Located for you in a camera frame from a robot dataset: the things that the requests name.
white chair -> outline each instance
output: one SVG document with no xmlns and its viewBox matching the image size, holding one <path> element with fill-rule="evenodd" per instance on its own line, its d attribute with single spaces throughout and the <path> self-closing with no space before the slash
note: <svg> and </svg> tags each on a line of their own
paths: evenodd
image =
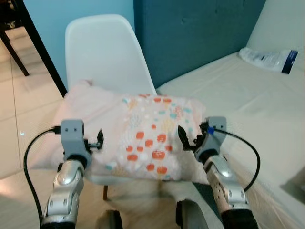
<svg viewBox="0 0 305 229">
<path fill-rule="evenodd" d="M 130 94 L 157 94 L 143 53 L 129 22 L 120 15 L 97 15 L 72 21 L 66 29 L 68 90 L 79 80 L 92 80 L 107 90 Z M 129 178 L 87 176 L 104 185 Z"/>
</svg>

white mattress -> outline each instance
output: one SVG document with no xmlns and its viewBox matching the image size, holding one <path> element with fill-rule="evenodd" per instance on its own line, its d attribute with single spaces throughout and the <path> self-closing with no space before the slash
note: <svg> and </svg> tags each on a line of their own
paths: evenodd
<svg viewBox="0 0 305 229">
<path fill-rule="evenodd" d="M 280 188 L 305 166 L 304 60 L 297 58 L 287 75 L 252 66 L 234 53 L 157 91 L 199 99 L 209 116 L 225 116 L 228 131 L 256 147 L 261 170 L 248 197 L 263 228 L 305 228 L 304 204 Z M 251 149 L 228 136 L 223 151 L 248 182 L 256 167 Z"/>
</svg>

upholstered headboard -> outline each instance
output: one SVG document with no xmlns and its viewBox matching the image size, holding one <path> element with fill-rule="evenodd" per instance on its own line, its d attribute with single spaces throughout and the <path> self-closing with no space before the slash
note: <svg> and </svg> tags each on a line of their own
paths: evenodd
<svg viewBox="0 0 305 229">
<path fill-rule="evenodd" d="M 265 0 L 134 0 L 155 87 L 245 47 Z"/>
</svg>

blue connector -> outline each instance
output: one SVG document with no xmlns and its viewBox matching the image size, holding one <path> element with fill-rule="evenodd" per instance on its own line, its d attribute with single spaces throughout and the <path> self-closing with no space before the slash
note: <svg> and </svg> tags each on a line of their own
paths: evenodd
<svg viewBox="0 0 305 229">
<path fill-rule="evenodd" d="M 208 129 L 207 129 L 207 133 L 211 134 L 211 135 L 214 135 L 214 132 L 215 132 L 215 129 L 213 127 L 209 126 Z"/>
</svg>

black wheel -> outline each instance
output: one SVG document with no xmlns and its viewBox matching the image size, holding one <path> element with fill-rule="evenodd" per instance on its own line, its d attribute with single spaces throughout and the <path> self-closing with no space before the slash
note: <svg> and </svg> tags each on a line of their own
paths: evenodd
<svg viewBox="0 0 305 229">
<path fill-rule="evenodd" d="M 176 206 L 176 224 L 182 228 L 182 201 L 179 201 Z"/>
<path fill-rule="evenodd" d="M 96 221 L 95 229 L 123 229 L 120 212 L 107 210 Z"/>
</svg>

